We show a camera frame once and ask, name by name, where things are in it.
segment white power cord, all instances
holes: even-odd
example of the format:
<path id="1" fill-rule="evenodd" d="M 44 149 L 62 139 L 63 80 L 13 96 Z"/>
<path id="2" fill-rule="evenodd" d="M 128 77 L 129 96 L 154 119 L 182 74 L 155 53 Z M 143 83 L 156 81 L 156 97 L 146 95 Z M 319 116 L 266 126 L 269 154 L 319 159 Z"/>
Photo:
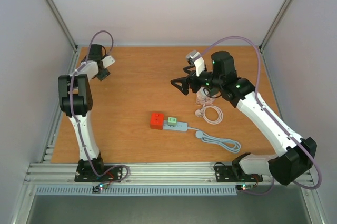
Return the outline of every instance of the white power cord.
<path id="1" fill-rule="evenodd" d="M 205 89 L 203 89 L 203 87 L 200 88 L 200 90 L 197 92 L 196 95 L 197 95 L 197 99 L 196 99 L 195 104 L 197 106 L 202 106 L 202 108 L 195 111 L 195 115 L 198 116 L 198 117 L 203 117 L 204 120 L 207 121 L 211 125 L 216 125 L 216 124 L 219 124 L 220 122 L 222 122 L 223 113 L 222 113 L 221 109 L 218 108 L 217 106 L 213 105 L 213 102 L 214 102 L 215 99 L 207 97 L 206 94 L 205 94 Z M 210 120 L 210 119 L 207 118 L 205 112 L 208 108 L 213 108 L 217 112 L 217 119 L 216 120 Z"/>

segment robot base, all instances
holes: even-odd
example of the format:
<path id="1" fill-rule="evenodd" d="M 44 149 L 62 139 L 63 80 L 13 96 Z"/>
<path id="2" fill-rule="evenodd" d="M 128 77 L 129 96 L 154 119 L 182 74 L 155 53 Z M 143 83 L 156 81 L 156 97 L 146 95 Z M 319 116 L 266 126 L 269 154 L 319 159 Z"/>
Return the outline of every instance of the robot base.
<path id="1" fill-rule="evenodd" d="M 104 165 L 103 159 L 101 157 L 101 153 L 97 158 L 92 160 L 92 163 L 95 167 L 95 170 L 98 174 L 104 173 L 108 170 L 112 165 Z M 104 181 L 116 181 L 122 178 L 123 169 L 121 167 L 117 167 L 111 169 L 109 171 L 111 175 L 113 175 L 113 179 L 109 174 L 105 174 L 104 176 L 98 177 L 93 172 L 89 161 L 80 160 L 77 165 L 76 174 L 75 174 L 75 182 L 104 182 Z"/>
<path id="2" fill-rule="evenodd" d="M 233 166 L 232 165 L 218 165 L 215 166 L 215 177 L 216 182 L 218 183 L 226 183 L 226 182 L 242 182 L 242 183 L 248 183 L 248 182 L 256 182 L 256 178 L 258 182 L 262 182 L 263 178 L 261 175 L 258 174 L 241 174 L 240 177 L 238 177 L 233 172 Z"/>

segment green plug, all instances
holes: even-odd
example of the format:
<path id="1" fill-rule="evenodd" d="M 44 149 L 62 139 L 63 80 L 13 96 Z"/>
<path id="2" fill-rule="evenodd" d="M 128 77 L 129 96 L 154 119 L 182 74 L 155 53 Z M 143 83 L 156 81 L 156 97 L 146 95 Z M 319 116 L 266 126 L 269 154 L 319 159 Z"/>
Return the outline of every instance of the green plug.
<path id="1" fill-rule="evenodd" d="M 167 124 L 169 126 L 177 126 L 177 118 L 174 118 L 174 117 L 169 117 L 167 119 Z"/>

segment gray power strip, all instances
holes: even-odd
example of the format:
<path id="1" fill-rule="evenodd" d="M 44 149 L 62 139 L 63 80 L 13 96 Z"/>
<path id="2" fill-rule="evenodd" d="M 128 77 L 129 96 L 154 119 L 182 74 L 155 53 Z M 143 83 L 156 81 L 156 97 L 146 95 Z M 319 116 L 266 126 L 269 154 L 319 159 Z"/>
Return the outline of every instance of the gray power strip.
<path id="1" fill-rule="evenodd" d="M 181 123 L 180 121 L 178 121 L 176 126 L 169 126 L 167 124 L 167 120 L 165 120 L 163 129 L 164 130 L 170 130 L 170 131 L 186 132 L 187 131 L 187 123 Z"/>

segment white cable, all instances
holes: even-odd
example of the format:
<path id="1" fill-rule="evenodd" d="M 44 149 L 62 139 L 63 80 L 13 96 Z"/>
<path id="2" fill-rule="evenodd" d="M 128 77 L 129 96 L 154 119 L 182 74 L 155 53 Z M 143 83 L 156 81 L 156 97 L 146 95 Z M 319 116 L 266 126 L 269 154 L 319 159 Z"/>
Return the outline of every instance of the white cable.
<path id="1" fill-rule="evenodd" d="M 234 153 L 234 154 L 239 153 L 241 150 L 241 144 L 238 141 L 235 141 L 229 138 L 219 138 L 219 137 L 210 136 L 197 128 L 188 127 L 188 129 L 196 130 L 195 136 L 207 144 L 217 144 L 223 147 L 225 150 L 231 153 Z"/>
<path id="2" fill-rule="evenodd" d="M 223 120 L 223 113 L 222 113 L 221 109 L 218 108 L 217 106 L 213 105 L 214 100 L 215 99 L 209 98 L 209 97 L 206 97 L 206 98 L 199 97 L 199 98 L 196 99 L 196 102 L 195 102 L 195 104 L 198 105 L 198 106 L 202 105 L 202 109 L 198 109 L 197 111 L 195 111 L 195 115 L 198 116 L 198 117 L 203 117 L 204 120 L 207 121 L 211 125 L 219 124 Z M 208 108 L 213 108 L 217 112 L 217 119 L 216 120 L 210 120 L 210 119 L 207 118 L 205 112 Z"/>

